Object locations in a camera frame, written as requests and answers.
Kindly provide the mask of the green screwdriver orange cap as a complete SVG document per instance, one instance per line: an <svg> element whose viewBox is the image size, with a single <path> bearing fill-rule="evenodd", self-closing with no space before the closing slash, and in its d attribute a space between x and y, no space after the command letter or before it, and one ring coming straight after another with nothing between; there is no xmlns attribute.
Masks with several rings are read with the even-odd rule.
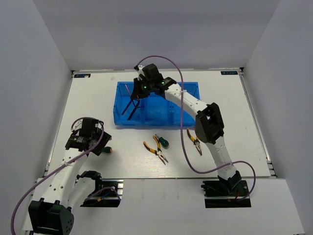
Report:
<svg viewBox="0 0 313 235"><path fill-rule="evenodd" d="M112 153L112 148L109 147L109 146L106 146L106 147L104 147L104 148L102 149L102 152L103 152L103 153L110 154L110 153Z"/></svg>

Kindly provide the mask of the green stubby screwdriver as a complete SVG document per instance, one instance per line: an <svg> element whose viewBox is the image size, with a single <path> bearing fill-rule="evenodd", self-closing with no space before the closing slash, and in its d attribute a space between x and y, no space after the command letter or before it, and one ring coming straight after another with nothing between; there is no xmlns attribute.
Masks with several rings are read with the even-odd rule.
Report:
<svg viewBox="0 0 313 235"><path fill-rule="evenodd" d="M159 141L159 143L164 147L164 148L168 148L169 147L169 142L164 139L163 137L158 136L157 134L155 134L155 137L157 138L157 140Z"/></svg>

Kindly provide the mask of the yellow black needle-nose pliers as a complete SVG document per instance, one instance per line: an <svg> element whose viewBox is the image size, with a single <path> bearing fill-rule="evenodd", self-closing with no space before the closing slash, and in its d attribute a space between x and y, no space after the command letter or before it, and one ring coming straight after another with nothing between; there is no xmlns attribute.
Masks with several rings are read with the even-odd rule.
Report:
<svg viewBox="0 0 313 235"><path fill-rule="evenodd" d="M159 159L163 162L164 165L168 164L169 162L168 162L168 160L166 159L166 157L164 156L164 154L163 154L163 152L161 150L161 143L160 143L158 137L156 135L153 135L153 139L155 140L155 142L157 144L156 149L153 149L153 148L149 147L148 144L145 141L143 142L143 145L145 146L145 148L149 152L151 152L151 153L155 154L156 156L158 156Z"/></svg>

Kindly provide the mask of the black hex key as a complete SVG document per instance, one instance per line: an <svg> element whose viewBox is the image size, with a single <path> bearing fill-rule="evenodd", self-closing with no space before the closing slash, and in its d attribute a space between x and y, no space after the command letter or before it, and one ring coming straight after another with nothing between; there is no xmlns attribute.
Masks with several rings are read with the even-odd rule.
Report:
<svg viewBox="0 0 313 235"><path fill-rule="evenodd" d="M121 86L122 108L123 108L122 115L130 114L134 108L135 102L133 99L131 99L132 90L133 90L133 83L125 82Z"/></svg>

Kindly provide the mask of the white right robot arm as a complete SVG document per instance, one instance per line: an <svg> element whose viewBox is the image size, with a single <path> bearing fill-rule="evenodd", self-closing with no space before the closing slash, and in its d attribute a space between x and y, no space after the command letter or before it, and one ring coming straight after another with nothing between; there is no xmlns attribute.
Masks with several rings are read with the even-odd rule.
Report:
<svg viewBox="0 0 313 235"><path fill-rule="evenodd" d="M159 95L180 106L195 120L195 133L198 139L208 147L218 173L221 190L233 195L239 188L241 175L233 165L224 141L224 122L216 103L207 104L183 89L170 77L164 78L155 64L135 66L138 77L134 79L131 98L147 98L151 93Z"/></svg>

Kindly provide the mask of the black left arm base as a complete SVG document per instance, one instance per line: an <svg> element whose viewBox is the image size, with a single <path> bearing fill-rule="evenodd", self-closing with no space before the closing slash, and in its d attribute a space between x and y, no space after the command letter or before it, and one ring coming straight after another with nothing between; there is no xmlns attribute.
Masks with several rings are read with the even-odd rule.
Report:
<svg viewBox="0 0 313 235"><path fill-rule="evenodd" d="M81 179L91 179L92 191L88 194L80 207L86 208L117 208L123 194L124 180L104 179L97 171L84 171L76 176L75 184Z"/></svg>

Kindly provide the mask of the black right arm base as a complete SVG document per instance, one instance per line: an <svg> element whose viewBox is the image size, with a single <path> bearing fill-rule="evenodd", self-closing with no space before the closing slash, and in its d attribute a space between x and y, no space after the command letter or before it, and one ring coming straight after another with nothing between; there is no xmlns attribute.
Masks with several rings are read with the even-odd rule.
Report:
<svg viewBox="0 0 313 235"><path fill-rule="evenodd" d="M204 202L207 209L251 208L250 197L246 180L229 192L224 189L220 181L203 181L201 188L204 191Z"/></svg>

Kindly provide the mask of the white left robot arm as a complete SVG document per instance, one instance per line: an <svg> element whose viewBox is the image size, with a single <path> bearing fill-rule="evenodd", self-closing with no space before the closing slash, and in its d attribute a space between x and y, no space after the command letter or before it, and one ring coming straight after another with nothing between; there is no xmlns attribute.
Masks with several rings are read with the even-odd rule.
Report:
<svg viewBox="0 0 313 235"><path fill-rule="evenodd" d="M74 210L90 195L103 191L101 174L80 172L90 153L99 156L111 140L104 123L83 117L71 126L61 165L50 177L52 181L39 200L32 200L28 213L33 232L41 235L68 235L74 225Z"/></svg>

